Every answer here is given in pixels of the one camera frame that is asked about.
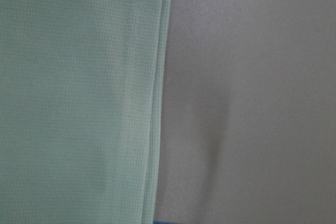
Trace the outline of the olive green long-sleeve shirt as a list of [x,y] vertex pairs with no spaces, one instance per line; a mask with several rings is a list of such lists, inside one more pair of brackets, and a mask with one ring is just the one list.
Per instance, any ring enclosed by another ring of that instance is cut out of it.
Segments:
[[1,0],[1,223],[152,223],[170,0]]

